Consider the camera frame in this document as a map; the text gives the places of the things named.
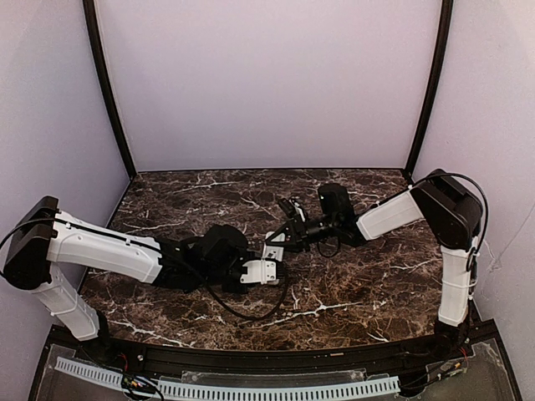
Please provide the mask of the white remote control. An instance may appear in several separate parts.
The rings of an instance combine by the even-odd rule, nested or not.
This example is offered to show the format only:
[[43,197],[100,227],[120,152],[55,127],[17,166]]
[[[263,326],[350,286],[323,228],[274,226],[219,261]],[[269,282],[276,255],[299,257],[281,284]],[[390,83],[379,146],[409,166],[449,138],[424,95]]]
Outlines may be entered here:
[[283,260],[283,251],[277,251],[274,248],[264,245],[262,249],[261,259],[266,261],[281,262]]

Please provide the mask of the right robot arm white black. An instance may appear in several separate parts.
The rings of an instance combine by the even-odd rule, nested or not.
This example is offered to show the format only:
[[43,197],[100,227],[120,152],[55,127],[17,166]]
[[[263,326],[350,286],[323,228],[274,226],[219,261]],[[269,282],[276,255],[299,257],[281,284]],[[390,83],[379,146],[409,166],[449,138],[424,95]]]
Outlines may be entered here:
[[470,177],[433,170],[398,193],[357,212],[348,190],[328,183],[318,188],[321,215],[311,218],[295,199],[278,202],[287,220],[267,235],[266,246],[288,252],[309,251],[330,239],[361,247],[413,225],[433,235],[441,255],[441,298],[433,328],[441,351],[467,339],[471,299],[477,284],[477,259],[487,233],[489,206],[482,188]]

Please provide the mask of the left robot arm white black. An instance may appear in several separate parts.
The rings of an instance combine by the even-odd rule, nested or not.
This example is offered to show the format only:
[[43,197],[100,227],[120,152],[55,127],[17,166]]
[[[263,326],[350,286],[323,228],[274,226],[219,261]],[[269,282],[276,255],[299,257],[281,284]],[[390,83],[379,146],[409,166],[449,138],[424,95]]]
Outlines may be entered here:
[[65,278],[62,263],[134,278],[153,287],[191,292],[206,284],[243,290],[242,275],[254,255],[247,238],[229,225],[182,241],[132,236],[81,221],[45,196],[8,234],[1,272],[13,287],[31,292],[101,361],[116,357],[104,314],[89,306]]

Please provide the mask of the black front rail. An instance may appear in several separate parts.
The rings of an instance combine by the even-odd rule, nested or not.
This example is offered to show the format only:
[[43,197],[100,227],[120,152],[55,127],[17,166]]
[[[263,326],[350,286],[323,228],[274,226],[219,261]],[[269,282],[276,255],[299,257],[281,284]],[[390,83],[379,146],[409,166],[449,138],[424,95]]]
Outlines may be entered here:
[[129,373],[178,376],[200,373],[297,374],[365,369],[368,373],[406,373],[456,355],[432,336],[393,343],[313,351],[216,351],[156,346],[112,339],[78,344],[103,365]]

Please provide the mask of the right black frame post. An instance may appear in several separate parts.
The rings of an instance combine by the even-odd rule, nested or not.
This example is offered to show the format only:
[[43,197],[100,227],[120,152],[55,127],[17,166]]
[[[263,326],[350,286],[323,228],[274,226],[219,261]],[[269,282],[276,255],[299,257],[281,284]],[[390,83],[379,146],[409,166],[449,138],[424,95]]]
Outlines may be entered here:
[[436,43],[431,60],[430,73],[420,110],[420,116],[404,168],[405,178],[408,181],[412,181],[414,177],[415,168],[424,144],[425,134],[430,123],[431,112],[435,103],[436,93],[439,87],[441,72],[446,55],[446,47],[451,27],[453,8],[453,0],[443,0],[441,2],[441,12],[438,21]]

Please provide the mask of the black frame post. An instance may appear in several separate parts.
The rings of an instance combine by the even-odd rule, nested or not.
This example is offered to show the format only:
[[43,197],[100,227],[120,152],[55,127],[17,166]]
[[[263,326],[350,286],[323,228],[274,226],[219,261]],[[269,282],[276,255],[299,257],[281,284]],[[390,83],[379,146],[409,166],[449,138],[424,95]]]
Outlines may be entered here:
[[424,144],[425,134],[430,123],[431,112],[435,103],[436,93],[439,87],[441,72],[446,55],[446,47],[451,27],[453,8],[453,0],[443,0],[441,2],[441,12],[438,21],[436,43],[431,60],[430,73],[420,110],[420,116],[404,168],[405,178],[408,181],[412,181],[414,177],[415,168]]
[[86,30],[89,37],[89,45],[94,61],[94,68],[97,73],[100,92],[104,101],[106,113],[108,115],[115,143],[118,151],[120,152],[120,158],[125,168],[125,172],[129,177],[129,180],[133,180],[137,176],[137,169],[135,168],[135,162],[130,152],[125,130],[120,120],[120,113],[115,100],[115,93],[112,88],[110,73],[105,60],[104,44],[99,29],[97,15],[97,2],[94,0],[83,0],[82,5],[84,10]]

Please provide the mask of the left black frame post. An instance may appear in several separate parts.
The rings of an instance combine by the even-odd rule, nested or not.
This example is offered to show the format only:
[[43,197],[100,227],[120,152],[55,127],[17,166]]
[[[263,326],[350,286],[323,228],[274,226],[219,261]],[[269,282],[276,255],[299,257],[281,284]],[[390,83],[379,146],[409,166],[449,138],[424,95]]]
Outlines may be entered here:
[[108,115],[115,143],[118,151],[120,152],[120,158],[125,168],[125,172],[129,177],[129,180],[133,180],[137,176],[137,169],[135,168],[135,162],[130,152],[125,130],[120,120],[120,113],[115,100],[115,93],[112,88],[110,73],[105,60],[104,44],[99,29],[97,15],[97,2],[94,0],[83,0],[82,5],[84,10],[86,30],[89,37],[89,45],[94,61],[94,68],[97,73],[100,92],[104,101],[106,113]]

